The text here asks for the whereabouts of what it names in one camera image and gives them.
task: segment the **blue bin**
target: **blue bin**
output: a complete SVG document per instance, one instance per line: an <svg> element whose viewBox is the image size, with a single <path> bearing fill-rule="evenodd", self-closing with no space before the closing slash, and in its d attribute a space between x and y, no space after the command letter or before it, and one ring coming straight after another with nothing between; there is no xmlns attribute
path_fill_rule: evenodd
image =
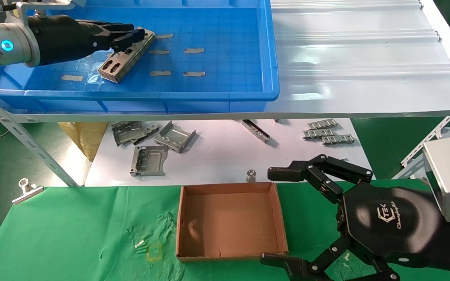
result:
<svg viewBox="0 0 450 281"><path fill-rule="evenodd" d="M279 96L269 0L88 0L86 7L52 11L76 19L133 23L173 34L156 39L121 81L97 72L109 52L27 68L0 67L0 105L15 113L157 114L261 112ZM204 48L186 54L186 48ZM151 71L170 76L150 76ZM188 77L184 71L205 71ZM62 80L82 76L81 81Z"/></svg>

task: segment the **green cloth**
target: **green cloth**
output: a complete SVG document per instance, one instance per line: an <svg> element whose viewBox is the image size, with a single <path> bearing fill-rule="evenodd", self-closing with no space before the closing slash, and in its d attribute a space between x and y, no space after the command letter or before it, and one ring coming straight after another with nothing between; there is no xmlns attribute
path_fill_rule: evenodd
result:
<svg viewBox="0 0 450 281"><path fill-rule="evenodd" d="M419 180L374 184L426 188ZM289 252L313 260L339 237L336 206L307 183L278 187ZM179 198L180 187L49 187L3 222L0 281L287 281L284 270L257 260L180 263ZM391 266L402 280L450 280L443 270ZM374 271L347 252L327 272L345 280Z"/></svg>

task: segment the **white tabletop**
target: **white tabletop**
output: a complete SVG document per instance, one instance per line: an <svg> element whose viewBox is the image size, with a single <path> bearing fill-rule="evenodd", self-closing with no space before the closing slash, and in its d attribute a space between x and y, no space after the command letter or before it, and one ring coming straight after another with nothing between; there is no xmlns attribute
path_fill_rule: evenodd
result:
<svg viewBox="0 0 450 281"><path fill-rule="evenodd" d="M98 153L91 165L86 187L138 185L198 185L206 183L243 183L246 172L254 169L257 181L268 181L269 167L287 167L293 160L310 160L324 153L370 169L359 142L359 136L349 119L336 119L334 128L339 135L352 134L354 144L323 146L320 140L303 140L302 130L307 123L318 119L256 120L256 124L270 134L265 144L244 128L240 121L174 121L175 125L196 136L181 154L168 151L164 162L165 176L132 177L130 166L134 145L116 146L110 127L105 132ZM154 122L163 127L166 121ZM139 146L157 146L154 135Z"/></svg>

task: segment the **grid pattern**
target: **grid pattern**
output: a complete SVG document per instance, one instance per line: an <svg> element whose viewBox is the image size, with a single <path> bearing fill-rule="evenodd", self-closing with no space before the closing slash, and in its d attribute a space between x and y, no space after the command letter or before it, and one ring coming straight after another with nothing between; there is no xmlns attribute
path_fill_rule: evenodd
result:
<svg viewBox="0 0 450 281"><path fill-rule="evenodd" d="M170 50L169 55L148 51L116 85L103 80L97 68L107 52L74 62L41 66L32 71L25 89L112 92L252 92L262 91L257 9L120 9L92 7L65 11L73 18L133 23L155 34L149 50ZM186 54L186 48L204 53ZM170 76L150 76L150 71L171 71ZM203 77L183 76L184 71L205 71ZM61 80L81 75L81 82Z"/></svg>

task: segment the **cardboard box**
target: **cardboard box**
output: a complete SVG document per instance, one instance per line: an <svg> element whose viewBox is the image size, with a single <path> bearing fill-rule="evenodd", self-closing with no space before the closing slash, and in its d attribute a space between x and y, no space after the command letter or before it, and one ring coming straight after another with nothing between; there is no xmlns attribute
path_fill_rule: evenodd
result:
<svg viewBox="0 0 450 281"><path fill-rule="evenodd" d="M180 261L248 260L287 254L275 183L183 186L177 222Z"/></svg>

